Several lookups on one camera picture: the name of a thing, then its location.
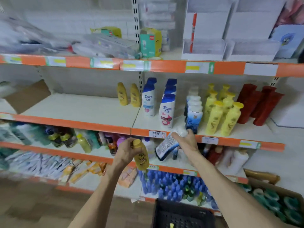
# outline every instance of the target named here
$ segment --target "person's left hand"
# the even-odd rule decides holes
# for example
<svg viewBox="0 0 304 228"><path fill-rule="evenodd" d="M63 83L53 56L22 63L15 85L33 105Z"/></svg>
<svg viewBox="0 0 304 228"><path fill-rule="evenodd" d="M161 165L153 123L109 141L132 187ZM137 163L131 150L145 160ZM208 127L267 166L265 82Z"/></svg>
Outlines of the person's left hand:
<svg viewBox="0 0 304 228"><path fill-rule="evenodd" d="M135 155L142 153L141 148L131 148L135 139L136 138L128 138L119 145L113 160L113 165L124 169L133 160Z"/></svg>

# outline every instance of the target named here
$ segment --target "person's right hand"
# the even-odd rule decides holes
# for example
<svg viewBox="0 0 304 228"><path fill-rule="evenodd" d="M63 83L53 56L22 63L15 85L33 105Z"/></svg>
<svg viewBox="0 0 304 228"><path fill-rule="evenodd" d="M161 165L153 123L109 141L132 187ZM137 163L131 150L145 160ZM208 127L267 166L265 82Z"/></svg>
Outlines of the person's right hand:
<svg viewBox="0 0 304 228"><path fill-rule="evenodd" d="M191 129L188 129L188 135L185 138L179 136L176 132L172 133L172 137L179 143L179 146L182 148L188 158L192 152L199 151L195 135Z"/></svg>

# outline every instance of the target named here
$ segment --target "red bottle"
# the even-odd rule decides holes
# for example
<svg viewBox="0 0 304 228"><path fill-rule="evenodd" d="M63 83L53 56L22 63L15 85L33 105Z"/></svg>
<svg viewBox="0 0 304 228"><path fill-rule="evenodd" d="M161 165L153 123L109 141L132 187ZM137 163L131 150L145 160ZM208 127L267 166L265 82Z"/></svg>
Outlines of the red bottle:
<svg viewBox="0 0 304 228"><path fill-rule="evenodd" d="M253 121L253 124L256 126L264 125L266 119L269 117L271 111L276 107L280 99L284 96L284 94L271 92L265 101L265 105L263 110L261 111L258 118Z"/></svg>
<svg viewBox="0 0 304 228"><path fill-rule="evenodd" d="M253 112L251 113L250 117L252 118L258 118L260 114L262 113L265 103L268 99L268 96L274 92L277 88L273 86L263 86L262 93L263 93L263 98L262 100L257 104Z"/></svg>
<svg viewBox="0 0 304 228"><path fill-rule="evenodd" d="M260 91L254 90L249 97L245 100L244 108L241 109L241 116L239 117L238 123L245 124L249 117L251 112L256 107L257 103L260 101L262 97L262 93Z"/></svg>
<svg viewBox="0 0 304 228"><path fill-rule="evenodd" d="M244 84L242 87L242 90L238 96L237 101L244 104L245 100L250 96L250 94L253 91L256 90L256 88L257 88L257 86L254 84L250 84L250 83Z"/></svg>
<svg viewBox="0 0 304 228"><path fill-rule="evenodd" d="M209 151L207 160L210 161L214 166L222 155L223 146L216 146L215 149Z"/></svg>

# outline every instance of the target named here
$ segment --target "black basket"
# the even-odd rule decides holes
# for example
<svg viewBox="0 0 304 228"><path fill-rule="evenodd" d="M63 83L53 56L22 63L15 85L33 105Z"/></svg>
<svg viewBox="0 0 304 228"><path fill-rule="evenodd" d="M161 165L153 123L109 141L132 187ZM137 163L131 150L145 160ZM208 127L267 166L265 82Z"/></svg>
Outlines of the black basket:
<svg viewBox="0 0 304 228"><path fill-rule="evenodd" d="M215 228L214 215L201 207L156 199L152 228Z"/></svg>

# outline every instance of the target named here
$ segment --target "red pen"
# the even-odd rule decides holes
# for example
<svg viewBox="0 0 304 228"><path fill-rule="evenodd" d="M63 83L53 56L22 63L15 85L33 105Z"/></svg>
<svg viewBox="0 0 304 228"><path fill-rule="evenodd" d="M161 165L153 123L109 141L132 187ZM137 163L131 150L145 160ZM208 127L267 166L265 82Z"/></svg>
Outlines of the red pen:
<svg viewBox="0 0 304 228"><path fill-rule="evenodd" d="M192 22L192 34L191 34L190 53L192 53L192 48L193 48L193 40L194 40L194 31L195 31L195 25L196 25L196 17L197 17L197 13L194 13L194 15L193 15L193 22Z"/></svg>

